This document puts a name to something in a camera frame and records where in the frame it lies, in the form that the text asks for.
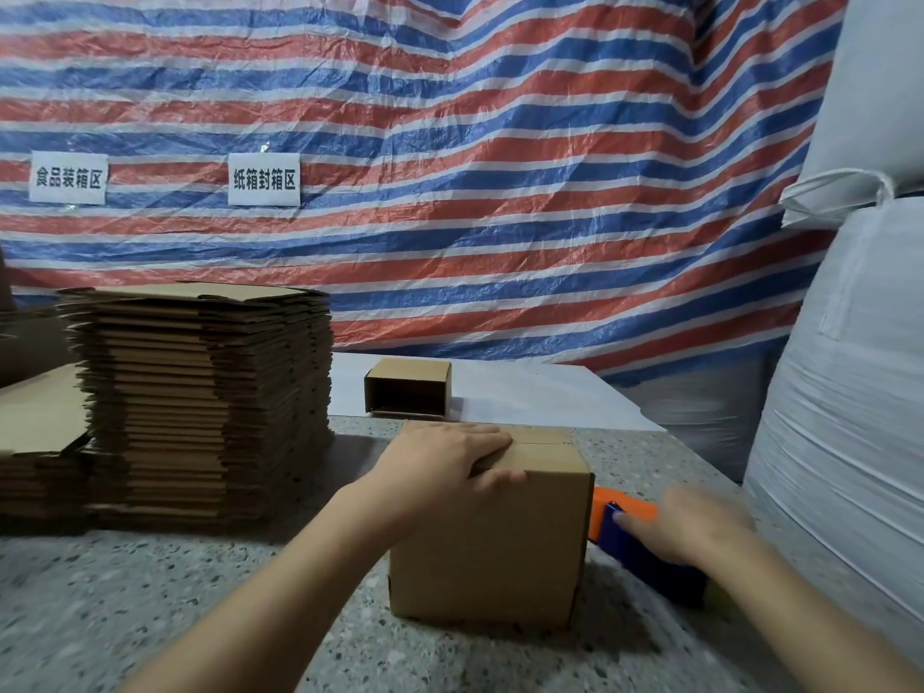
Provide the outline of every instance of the cardboard edge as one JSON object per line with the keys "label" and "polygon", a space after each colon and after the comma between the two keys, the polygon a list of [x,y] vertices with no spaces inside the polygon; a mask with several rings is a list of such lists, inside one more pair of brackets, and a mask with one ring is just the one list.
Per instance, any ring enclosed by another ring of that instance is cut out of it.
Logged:
{"label": "cardboard edge", "polygon": [[[590,512],[593,510],[593,489],[596,484],[597,477],[591,472],[590,481],[588,487],[588,496],[587,496],[587,508],[584,512],[584,523],[586,526],[590,522]],[[577,570],[577,584],[575,585],[574,595],[571,597],[571,610],[568,612],[568,619],[565,621],[565,627],[570,628],[571,623],[574,620],[575,608],[578,605],[578,594],[580,593],[581,587],[584,585],[584,570],[587,568],[587,532],[585,531],[581,535],[581,550],[580,550],[580,566]]]}
{"label": "cardboard edge", "polygon": [[446,381],[445,381],[445,400],[443,402],[443,418],[449,418],[449,412],[453,407],[453,363],[449,363],[449,369],[446,370]]}

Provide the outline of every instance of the white paper sign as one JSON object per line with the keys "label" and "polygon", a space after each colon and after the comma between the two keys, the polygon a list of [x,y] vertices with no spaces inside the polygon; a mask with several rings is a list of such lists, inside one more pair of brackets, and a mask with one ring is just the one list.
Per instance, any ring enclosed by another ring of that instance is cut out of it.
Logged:
{"label": "white paper sign", "polygon": [[228,204],[233,207],[300,206],[300,157],[298,153],[230,153]]}
{"label": "white paper sign", "polygon": [[107,155],[32,151],[29,201],[105,204],[108,181]]}

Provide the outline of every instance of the flattened cardboard box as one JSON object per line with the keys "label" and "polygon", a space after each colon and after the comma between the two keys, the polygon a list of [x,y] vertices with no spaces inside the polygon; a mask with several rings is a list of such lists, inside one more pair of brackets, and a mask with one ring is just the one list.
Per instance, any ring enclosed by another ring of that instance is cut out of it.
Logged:
{"label": "flattened cardboard box", "polygon": [[330,439],[320,292],[207,282],[65,290],[90,394],[92,504],[109,516],[258,517]]}
{"label": "flattened cardboard box", "polygon": [[452,400],[450,362],[386,358],[366,374],[366,413],[399,419],[442,420]]}
{"label": "flattened cardboard box", "polygon": [[526,482],[392,548],[396,616],[567,626],[583,573],[593,474],[563,430],[504,429],[514,442],[488,463],[525,469]]}

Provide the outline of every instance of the terrazzo countertop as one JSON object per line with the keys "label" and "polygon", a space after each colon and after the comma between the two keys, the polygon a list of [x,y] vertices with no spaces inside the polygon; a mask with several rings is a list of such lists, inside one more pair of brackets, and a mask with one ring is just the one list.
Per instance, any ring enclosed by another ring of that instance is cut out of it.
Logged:
{"label": "terrazzo countertop", "polygon": [[[110,690],[265,564],[337,488],[371,466],[399,423],[332,419],[337,439],[297,511],[247,535],[95,530],[0,538],[0,689]],[[669,481],[741,489],[665,432],[573,430],[599,484],[654,499]],[[812,582],[919,665],[924,632],[778,512],[758,529]],[[354,593],[300,691],[791,691],[798,686],[735,611],[678,609],[593,545],[570,630],[436,629],[388,610],[387,563]]]}

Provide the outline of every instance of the closed cardboard box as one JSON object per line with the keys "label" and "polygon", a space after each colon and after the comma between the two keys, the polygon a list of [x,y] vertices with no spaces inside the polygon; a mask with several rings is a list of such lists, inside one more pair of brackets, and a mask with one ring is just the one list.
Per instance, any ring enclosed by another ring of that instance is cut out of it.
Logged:
{"label": "closed cardboard box", "polygon": [[396,616],[566,627],[583,572],[593,474],[564,431],[504,429],[514,442],[488,462],[525,469],[527,481],[392,548]]}
{"label": "closed cardboard box", "polygon": [[386,358],[364,380],[366,413],[399,419],[445,419],[453,366],[432,359]]}

